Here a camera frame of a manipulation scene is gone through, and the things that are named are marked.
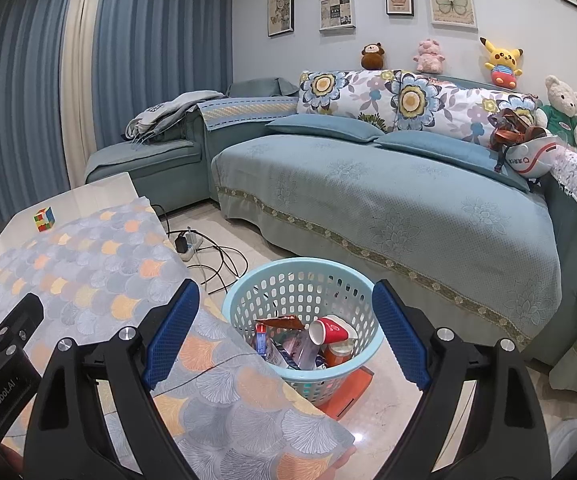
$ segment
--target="curtain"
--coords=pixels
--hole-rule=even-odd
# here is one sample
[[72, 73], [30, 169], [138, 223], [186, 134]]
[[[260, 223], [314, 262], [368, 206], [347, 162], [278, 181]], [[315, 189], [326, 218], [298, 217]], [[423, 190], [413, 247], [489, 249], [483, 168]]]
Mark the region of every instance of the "curtain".
[[66, 171], [71, 188], [84, 184], [97, 151], [92, 115], [92, 40], [99, 0], [70, 0], [64, 26], [60, 105]]
[[146, 108], [232, 81], [232, 0], [100, 0], [93, 46], [97, 147]]
[[0, 230], [69, 189], [59, 70], [68, 0], [0, 0]]

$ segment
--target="wall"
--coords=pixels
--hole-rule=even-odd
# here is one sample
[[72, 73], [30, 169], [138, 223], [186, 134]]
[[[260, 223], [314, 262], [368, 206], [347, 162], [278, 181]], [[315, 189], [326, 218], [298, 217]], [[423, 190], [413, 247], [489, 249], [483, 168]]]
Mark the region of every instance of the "wall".
[[415, 0], [414, 18], [389, 17], [385, 0], [355, 0], [352, 34], [319, 32], [319, 0], [295, 0], [295, 32], [268, 38], [267, 0], [233, 0], [235, 81], [282, 76], [293, 83], [303, 70], [356, 70], [365, 44], [380, 41], [390, 68], [415, 69], [419, 41], [442, 44], [446, 75], [489, 82], [486, 50], [479, 37], [524, 49], [519, 89], [545, 95], [551, 73], [577, 90], [577, 9], [560, 0], [474, 0], [478, 30], [430, 23], [430, 2]]

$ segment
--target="orange dustpan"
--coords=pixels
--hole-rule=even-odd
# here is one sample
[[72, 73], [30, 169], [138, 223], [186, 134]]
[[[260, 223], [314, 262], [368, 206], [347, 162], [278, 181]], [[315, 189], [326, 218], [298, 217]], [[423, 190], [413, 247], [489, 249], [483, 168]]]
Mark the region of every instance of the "orange dustpan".
[[364, 366], [358, 368], [348, 376], [329, 400], [317, 408], [331, 418], [340, 420], [362, 396], [372, 380], [373, 372], [371, 370]]

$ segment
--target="pikachu plush toy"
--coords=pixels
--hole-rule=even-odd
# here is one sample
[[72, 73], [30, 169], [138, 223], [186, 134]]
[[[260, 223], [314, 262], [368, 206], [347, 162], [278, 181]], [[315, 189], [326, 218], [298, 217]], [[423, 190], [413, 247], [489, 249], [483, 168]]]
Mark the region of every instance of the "pikachu plush toy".
[[484, 66], [491, 71], [493, 84], [514, 90], [517, 87], [517, 78], [523, 74], [517, 67], [517, 63], [524, 51], [521, 48], [513, 50], [496, 48], [486, 38], [479, 38], [479, 40], [486, 47], [486, 50], [491, 53], [489, 62]]

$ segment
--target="laundry basket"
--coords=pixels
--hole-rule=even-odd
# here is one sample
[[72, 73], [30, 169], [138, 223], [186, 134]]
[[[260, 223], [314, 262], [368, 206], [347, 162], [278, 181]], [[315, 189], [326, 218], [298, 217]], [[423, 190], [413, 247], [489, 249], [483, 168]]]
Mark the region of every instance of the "laundry basket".
[[[318, 258], [287, 258], [240, 278], [222, 307], [226, 319], [251, 344], [255, 320], [296, 314], [309, 323], [334, 314], [353, 325], [358, 339], [353, 357], [326, 370], [293, 370], [268, 364], [302, 397], [318, 406], [331, 398], [348, 375], [364, 365], [383, 341], [371, 306], [373, 283], [350, 267]], [[277, 329], [268, 329], [274, 336]]]

